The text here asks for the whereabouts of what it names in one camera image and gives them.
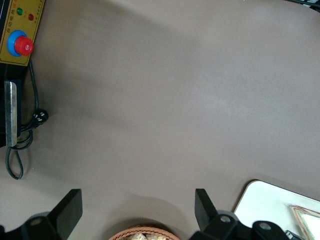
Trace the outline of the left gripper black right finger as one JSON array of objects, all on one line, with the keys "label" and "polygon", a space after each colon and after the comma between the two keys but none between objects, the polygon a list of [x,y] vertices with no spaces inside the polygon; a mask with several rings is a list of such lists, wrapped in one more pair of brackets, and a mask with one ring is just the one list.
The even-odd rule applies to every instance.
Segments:
[{"label": "left gripper black right finger", "polygon": [[195,190],[194,214],[199,227],[192,240],[251,240],[252,229],[227,210],[217,210],[206,190]]}]

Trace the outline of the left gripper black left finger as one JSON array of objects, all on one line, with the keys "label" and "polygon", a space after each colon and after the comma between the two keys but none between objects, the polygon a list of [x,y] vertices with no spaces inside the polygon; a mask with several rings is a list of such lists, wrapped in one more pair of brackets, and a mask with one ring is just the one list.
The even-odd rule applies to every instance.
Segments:
[{"label": "left gripper black left finger", "polygon": [[21,226],[6,232],[0,226],[2,240],[67,240],[83,215],[81,189],[71,189],[45,216],[31,217]]}]

